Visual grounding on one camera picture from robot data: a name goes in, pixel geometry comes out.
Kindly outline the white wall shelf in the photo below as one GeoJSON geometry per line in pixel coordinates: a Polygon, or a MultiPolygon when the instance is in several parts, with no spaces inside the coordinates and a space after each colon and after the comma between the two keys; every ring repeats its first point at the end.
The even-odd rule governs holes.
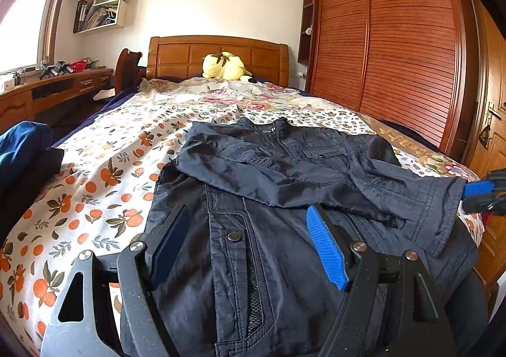
{"type": "Polygon", "coordinates": [[[73,25],[74,34],[123,28],[127,0],[79,0],[73,25]]]}

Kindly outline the folded blue garment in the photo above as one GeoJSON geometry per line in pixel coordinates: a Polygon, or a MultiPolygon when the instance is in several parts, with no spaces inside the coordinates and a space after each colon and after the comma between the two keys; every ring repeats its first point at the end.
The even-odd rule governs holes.
{"type": "Polygon", "coordinates": [[[37,194],[60,169],[64,151],[52,147],[52,129],[24,120],[1,135],[1,193],[37,194]]]}

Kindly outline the red basket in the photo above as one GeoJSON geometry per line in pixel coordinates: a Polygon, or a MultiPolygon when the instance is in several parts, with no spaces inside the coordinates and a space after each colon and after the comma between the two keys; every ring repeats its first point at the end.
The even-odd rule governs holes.
{"type": "Polygon", "coordinates": [[[88,66],[88,63],[84,60],[70,63],[70,68],[74,73],[82,73],[88,66]]]}

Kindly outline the yellow plush toy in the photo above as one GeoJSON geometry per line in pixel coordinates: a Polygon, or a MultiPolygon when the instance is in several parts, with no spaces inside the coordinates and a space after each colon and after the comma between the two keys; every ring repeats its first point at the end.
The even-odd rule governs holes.
{"type": "Polygon", "coordinates": [[[239,56],[230,52],[209,54],[203,58],[202,77],[206,79],[225,79],[228,81],[256,82],[239,56]]]}

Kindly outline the wooden louvered wardrobe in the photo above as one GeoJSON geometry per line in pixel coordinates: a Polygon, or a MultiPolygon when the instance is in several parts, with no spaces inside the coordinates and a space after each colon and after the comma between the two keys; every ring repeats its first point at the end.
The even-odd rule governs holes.
{"type": "Polygon", "coordinates": [[[305,0],[308,92],[465,155],[477,95],[472,0],[305,0]]]}

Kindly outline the black jacket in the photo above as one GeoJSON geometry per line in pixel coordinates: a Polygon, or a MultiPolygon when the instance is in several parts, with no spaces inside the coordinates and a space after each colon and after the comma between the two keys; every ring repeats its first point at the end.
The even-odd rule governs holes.
{"type": "Polygon", "coordinates": [[[377,135],[197,122],[159,173],[147,230],[177,205],[189,232],[153,299],[181,356],[315,356],[347,294],[329,282],[306,226],[330,221],[377,253],[420,256],[447,301],[478,248],[457,216],[465,181],[421,177],[377,135]]]}

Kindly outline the window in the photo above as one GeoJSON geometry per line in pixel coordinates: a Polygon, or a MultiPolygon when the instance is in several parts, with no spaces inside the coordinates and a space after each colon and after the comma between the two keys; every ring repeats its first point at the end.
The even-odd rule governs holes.
{"type": "Polygon", "coordinates": [[[1,72],[49,64],[55,58],[63,0],[1,0],[1,72]]]}

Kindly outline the orange floral bed sheet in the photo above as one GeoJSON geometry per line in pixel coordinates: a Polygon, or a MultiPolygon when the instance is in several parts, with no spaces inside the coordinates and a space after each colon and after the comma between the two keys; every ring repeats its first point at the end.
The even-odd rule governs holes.
{"type": "Polygon", "coordinates": [[[116,253],[143,231],[171,159],[160,135],[139,138],[155,107],[141,93],[62,144],[60,171],[14,219],[1,220],[2,355],[40,353],[52,307],[83,249],[116,253]]]}

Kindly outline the wooden chair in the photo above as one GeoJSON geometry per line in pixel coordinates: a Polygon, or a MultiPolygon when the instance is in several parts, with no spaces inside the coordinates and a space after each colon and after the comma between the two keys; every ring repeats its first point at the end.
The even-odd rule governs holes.
{"type": "Polygon", "coordinates": [[[134,52],[129,49],[123,49],[120,52],[114,73],[116,95],[138,85],[138,64],[141,58],[141,52],[134,52]]]}

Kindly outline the wooden desk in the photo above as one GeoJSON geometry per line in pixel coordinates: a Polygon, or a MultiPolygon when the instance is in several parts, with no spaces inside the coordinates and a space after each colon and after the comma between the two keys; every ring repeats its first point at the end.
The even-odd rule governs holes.
{"type": "Polygon", "coordinates": [[[98,92],[111,81],[112,68],[88,69],[80,73],[33,80],[1,93],[1,133],[23,120],[76,97],[98,92]]]}

